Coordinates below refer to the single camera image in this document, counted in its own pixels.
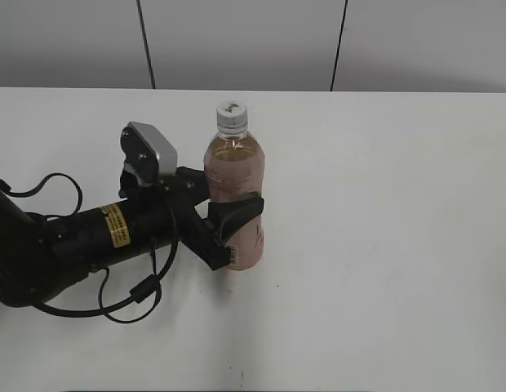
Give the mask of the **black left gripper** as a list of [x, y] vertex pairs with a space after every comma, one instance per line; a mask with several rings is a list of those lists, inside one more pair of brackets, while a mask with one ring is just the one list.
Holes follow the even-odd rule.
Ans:
[[210, 202], [208, 223], [196, 210], [209, 198], [205, 172], [189, 167], [177, 167], [174, 176], [146, 188], [139, 187], [135, 177], [122, 169], [119, 196], [131, 245], [163, 247], [177, 240], [211, 270], [230, 264], [231, 249], [225, 244], [264, 210], [261, 197]]

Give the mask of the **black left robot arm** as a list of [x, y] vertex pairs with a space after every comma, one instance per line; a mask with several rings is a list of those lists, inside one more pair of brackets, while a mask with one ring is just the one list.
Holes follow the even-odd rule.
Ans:
[[41, 189], [13, 192], [0, 179], [0, 302], [13, 308], [44, 304], [103, 267], [175, 243], [219, 270], [235, 258], [227, 242], [264, 210], [253, 192], [209, 202], [200, 217], [197, 205], [210, 200], [206, 177], [187, 167], [150, 186], [123, 172], [120, 201], [67, 216], [24, 212], [12, 201]]

